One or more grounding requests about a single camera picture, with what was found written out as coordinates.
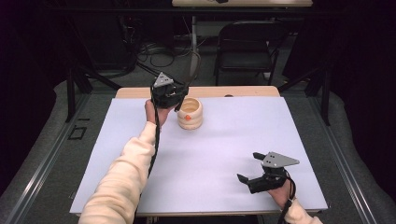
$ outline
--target gray carpet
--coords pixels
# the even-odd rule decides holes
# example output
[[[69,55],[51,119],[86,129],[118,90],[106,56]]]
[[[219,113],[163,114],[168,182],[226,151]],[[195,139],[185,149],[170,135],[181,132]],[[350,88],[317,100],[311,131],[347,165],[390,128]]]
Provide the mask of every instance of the gray carpet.
[[[212,76],[215,53],[213,42],[210,41],[210,39],[206,40],[200,47],[202,66],[192,86],[213,86],[215,83]],[[280,74],[289,55],[292,41],[293,38],[290,38],[281,50],[281,58],[276,68],[275,86],[280,86],[285,81]],[[148,56],[144,64],[153,66],[153,64],[167,64],[172,60],[169,56],[160,54]],[[182,65],[186,62],[186,57],[176,57],[171,65],[158,69],[179,77],[183,71]],[[112,78],[124,87],[148,86],[152,79],[153,76],[139,67],[127,76]],[[254,77],[254,74],[248,77],[233,74],[220,80],[221,85],[265,85],[265,82],[264,78]],[[8,223],[78,222],[76,216],[68,213],[73,202],[73,193],[78,189],[110,100],[115,95],[113,90],[97,80],[93,79],[92,85],[94,86],[92,94],[78,93],[78,112],[69,124],[64,124],[67,116],[65,83],[55,89],[58,98],[51,117],[25,164],[0,199],[1,223],[7,223],[7,219]],[[343,102],[336,95],[331,95],[329,112],[332,126],[326,127],[318,116],[319,98],[306,98],[302,92],[305,85],[300,83],[282,92],[282,96],[286,98],[290,107],[325,199],[331,205],[330,209],[313,215],[318,216],[324,223],[392,223],[396,220],[394,202],[376,185],[356,153]],[[358,198],[354,195],[354,188],[347,184],[345,167],[342,164],[340,166],[336,155],[334,156],[335,147],[341,148],[342,156],[347,160],[346,171],[350,172],[359,184],[361,192]],[[47,172],[38,172],[39,168],[45,166]],[[31,198],[27,198],[29,191],[27,194],[23,191],[29,186],[32,177],[37,176],[43,180],[43,184],[34,185],[37,189],[31,190],[34,194],[30,195]],[[372,221],[373,217],[365,217],[367,214],[362,213],[360,205],[356,203],[361,202],[359,201],[361,197],[366,200],[366,207],[369,207],[372,213],[369,215],[374,217],[374,221]],[[277,215],[264,216],[263,220],[265,223],[276,223]]]

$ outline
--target dark background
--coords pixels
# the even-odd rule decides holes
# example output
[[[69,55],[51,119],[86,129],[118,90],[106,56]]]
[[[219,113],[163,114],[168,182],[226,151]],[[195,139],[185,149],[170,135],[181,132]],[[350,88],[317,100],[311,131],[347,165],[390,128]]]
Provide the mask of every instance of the dark background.
[[[66,6],[78,2],[45,3]],[[89,6],[93,2],[114,5],[109,0],[85,4]],[[153,4],[152,1],[130,3],[128,7]],[[133,41],[125,44],[122,39],[125,35],[131,37],[131,33],[122,31],[117,17],[49,19],[40,9],[40,1],[1,4],[0,193],[35,143],[56,100],[53,88],[66,79],[74,61],[96,70],[131,70],[134,43],[139,38],[161,41],[171,47],[173,35],[184,32],[179,30],[176,17],[131,17],[131,24],[139,29],[141,36],[132,36],[129,40]],[[156,1],[156,4],[156,7],[168,7],[170,1]],[[396,149],[395,8],[386,0],[315,0],[314,7],[346,9],[347,16],[340,20],[306,19],[284,75],[294,78],[315,66],[332,62],[332,91],[345,102],[356,149],[378,185],[395,200],[396,177],[389,171],[395,169]],[[59,35],[64,42],[54,38]]]

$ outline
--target chair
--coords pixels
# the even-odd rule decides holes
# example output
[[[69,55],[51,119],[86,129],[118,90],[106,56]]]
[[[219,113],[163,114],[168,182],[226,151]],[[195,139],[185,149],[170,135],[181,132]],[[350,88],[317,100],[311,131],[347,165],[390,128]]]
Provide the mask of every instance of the chair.
[[[216,86],[219,70],[270,73],[268,85],[271,85],[278,48],[288,34],[288,29],[278,21],[236,21],[225,25],[219,32],[214,71]]]

